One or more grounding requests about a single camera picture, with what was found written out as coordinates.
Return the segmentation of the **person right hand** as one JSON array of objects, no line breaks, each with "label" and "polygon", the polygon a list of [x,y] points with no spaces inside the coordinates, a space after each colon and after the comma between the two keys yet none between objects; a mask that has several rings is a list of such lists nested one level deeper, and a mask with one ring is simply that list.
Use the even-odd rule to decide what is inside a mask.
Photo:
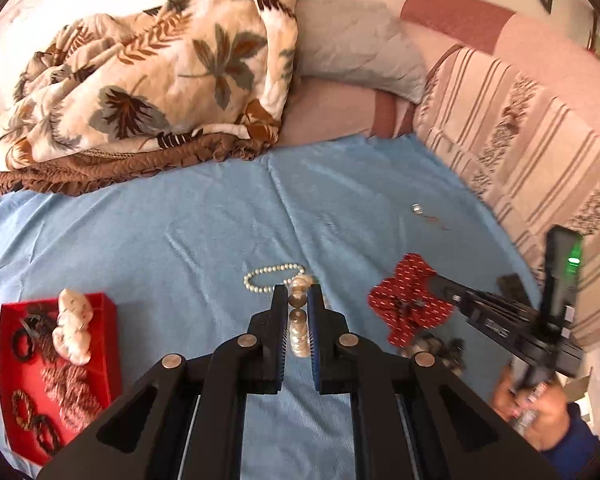
[{"label": "person right hand", "polygon": [[558,378],[554,377],[548,384],[544,382],[541,394],[535,400],[531,390],[513,393],[512,388],[512,367],[507,364],[502,368],[492,396],[494,412],[506,422],[518,418],[523,412],[533,412],[535,419],[524,432],[524,438],[540,452],[558,445],[570,426],[567,399]]}]

